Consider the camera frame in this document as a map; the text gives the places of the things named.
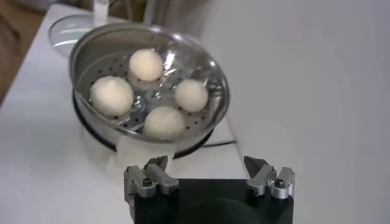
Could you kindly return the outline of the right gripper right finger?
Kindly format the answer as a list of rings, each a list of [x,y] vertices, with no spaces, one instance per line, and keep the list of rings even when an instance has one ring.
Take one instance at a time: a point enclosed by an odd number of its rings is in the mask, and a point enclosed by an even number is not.
[[[290,167],[282,167],[279,173],[264,159],[244,157],[244,165],[250,179],[246,181],[248,194],[260,197],[269,189],[271,197],[284,200],[294,196],[295,173]]]

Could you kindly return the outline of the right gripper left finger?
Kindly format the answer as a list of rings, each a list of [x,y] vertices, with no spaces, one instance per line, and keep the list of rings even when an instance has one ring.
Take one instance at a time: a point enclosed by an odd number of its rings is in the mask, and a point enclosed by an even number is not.
[[[128,166],[124,171],[124,199],[130,204],[136,196],[152,198],[157,188],[163,195],[175,197],[180,192],[179,180],[170,177],[166,172],[168,156],[151,158],[141,169]]]

